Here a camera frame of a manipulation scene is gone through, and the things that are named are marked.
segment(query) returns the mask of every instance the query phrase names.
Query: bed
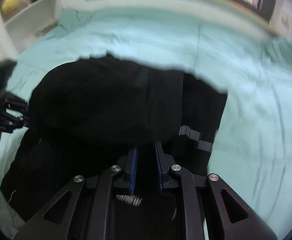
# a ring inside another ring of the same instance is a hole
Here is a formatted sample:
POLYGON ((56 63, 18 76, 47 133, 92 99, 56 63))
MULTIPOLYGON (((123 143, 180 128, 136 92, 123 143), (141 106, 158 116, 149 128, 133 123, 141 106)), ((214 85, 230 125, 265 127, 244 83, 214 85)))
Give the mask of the bed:
MULTIPOLYGON (((283 239, 292 229, 292 39, 260 42, 160 9, 64 10, 58 26, 19 56, 8 90, 28 100, 54 67, 106 52, 228 91, 208 170, 283 239)), ((25 131, 2 136, 0 184, 25 131)))

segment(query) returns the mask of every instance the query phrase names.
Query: metal bolt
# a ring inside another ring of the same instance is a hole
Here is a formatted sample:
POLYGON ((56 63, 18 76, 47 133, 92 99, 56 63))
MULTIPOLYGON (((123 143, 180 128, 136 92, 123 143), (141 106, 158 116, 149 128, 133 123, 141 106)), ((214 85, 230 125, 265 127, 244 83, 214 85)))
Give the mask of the metal bolt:
POLYGON ((172 166, 172 170, 173 171, 180 171, 182 169, 182 167, 180 167, 178 164, 174 164, 173 166, 172 166))
POLYGON ((76 177, 73 178, 73 180, 76 182, 76 183, 79 183, 79 182, 82 182, 84 180, 84 177, 81 176, 81 175, 77 175, 76 177))
POLYGON ((219 177, 216 174, 211 174, 209 176, 209 179, 212 180, 212 181, 218 181, 219 177))
POLYGON ((110 168, 113 172, 120 171, 121 167, 119 165, 114 165, 110 168))

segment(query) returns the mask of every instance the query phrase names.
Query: blue gripper pad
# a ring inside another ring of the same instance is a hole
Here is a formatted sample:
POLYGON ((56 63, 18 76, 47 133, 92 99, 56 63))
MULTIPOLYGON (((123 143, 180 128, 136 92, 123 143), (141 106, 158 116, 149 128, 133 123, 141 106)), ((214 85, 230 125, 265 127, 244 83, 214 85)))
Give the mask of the blue gripper pad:
POLYGON ((137 157, 138 152, 137 149, 134 149, 134 154, 131 161, 130 175, 129 175, 129 193, 134 194, 135 184, 136 184, 136 171, 137 171, 137 157))
POLYGON ((159 193, 162 194, 163 193, 163 172, 162 172, 162 168, 160 165, 160 160, 159 160, 159 153, 158 153, 158 148, 157 148, 157 143, 155 144, 155 156, 156 156, 156 167, 157 167, 157 178, 158 178, 158 189, 159 189, 159 193))

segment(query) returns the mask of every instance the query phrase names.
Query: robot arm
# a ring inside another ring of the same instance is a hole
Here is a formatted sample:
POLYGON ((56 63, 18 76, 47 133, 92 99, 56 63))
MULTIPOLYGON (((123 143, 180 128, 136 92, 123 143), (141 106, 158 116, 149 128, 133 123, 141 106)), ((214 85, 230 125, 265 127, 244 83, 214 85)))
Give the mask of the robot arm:
MULTIPOLYGON (((210 240, 277 240, 269 226, 217 174, 192 174, 165 154, 160 142, 155 143, 154 152, 149 152, 152 154, 160 194, 163 198, 176 198, 175 239, 205 240, 206 218, 210 240)), ((14 239, 62 240, 72 236, 71 239, 114 240, 118 215, 115 201, 122 200, 118 195, 134 193, 137 155, 138 149, 132 149, 99 176, 74 177, 14 239)), ((139 205, 138 198, 132 201, 139 205)))
POLYGON ((12 133, 14 129, 28 127, 28 103, 16 95, 6 92, 9 78, 16 66, 12 60, 0 62, 0 131, 12 133), (15 117, 7 113, 7 109, 21 113, 20 117, 15 117))

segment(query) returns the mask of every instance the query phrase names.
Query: black cloth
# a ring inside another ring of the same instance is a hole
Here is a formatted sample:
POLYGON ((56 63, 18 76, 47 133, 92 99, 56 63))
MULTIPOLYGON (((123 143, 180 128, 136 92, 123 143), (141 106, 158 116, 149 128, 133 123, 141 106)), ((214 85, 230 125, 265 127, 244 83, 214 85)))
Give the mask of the black cloth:
POLYGON ((56 134, 87 143, 167 141, 181 123, 183 76, 111 55, 63 64, 33 91, 30 121, 49 141, 56 134))
MULTIPOLYGON (((226 97, 183 72, 110 55, 56 67, 32 93, 30 129, 0 189, 27 221, 74 176, 100 174, 132 147, 162 141, 173 154, 181 124, 212 142, 226 97)), ((137 174, 145 163, 138 161, 137 174)))

